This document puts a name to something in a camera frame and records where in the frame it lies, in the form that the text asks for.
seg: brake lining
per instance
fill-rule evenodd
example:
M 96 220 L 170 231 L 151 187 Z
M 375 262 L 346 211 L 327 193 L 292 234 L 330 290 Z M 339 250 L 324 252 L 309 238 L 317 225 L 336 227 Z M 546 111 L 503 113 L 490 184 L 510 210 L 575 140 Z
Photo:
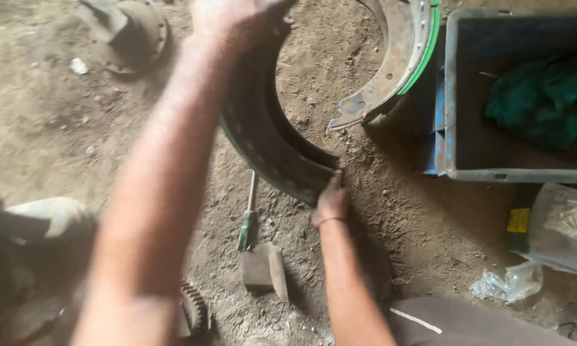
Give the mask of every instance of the brake lining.
M 430 58 L 438 9 L 430 1 L 360 0 L 376 16 L 385 58 L 374 77 L 339 102 L 330 130 L 345 129 L 387 113 Z M 243 56 L 231 78 L 221 124 L 248 165 L 271 185 L 310 206 L 338 168 L 338 158 L 308 142 L 290 124 L 276 91 L 276 63 L 290 25 Z

